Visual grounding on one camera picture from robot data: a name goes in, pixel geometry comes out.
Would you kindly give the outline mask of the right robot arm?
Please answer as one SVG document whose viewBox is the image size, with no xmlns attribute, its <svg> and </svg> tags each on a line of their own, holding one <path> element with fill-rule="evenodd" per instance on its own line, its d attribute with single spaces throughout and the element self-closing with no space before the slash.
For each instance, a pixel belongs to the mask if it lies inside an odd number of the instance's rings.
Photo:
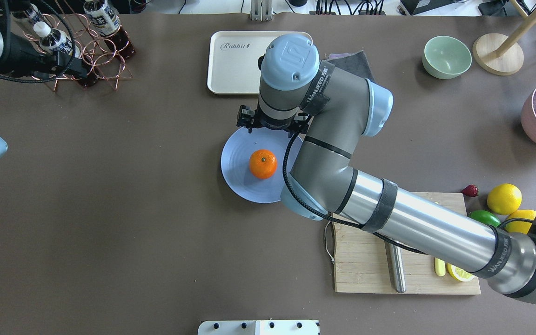
<svg viewBox="0 0 536 335">
<path fill-rule="evenodd" d="M 322 60 L 313 41 L 286 33 L 259 58 L 258 105 L 241 106 L 238 127 L 304 134 L 281 199 L 307 218 L 334 220 L 423 252 L 487 282 L 508 298 L 536 304 L 536 220 L 508 233 L 456 214 L 373 174 L 365 136 L 389 118 L 393 94 L 370 78 Z"/>
</svg>

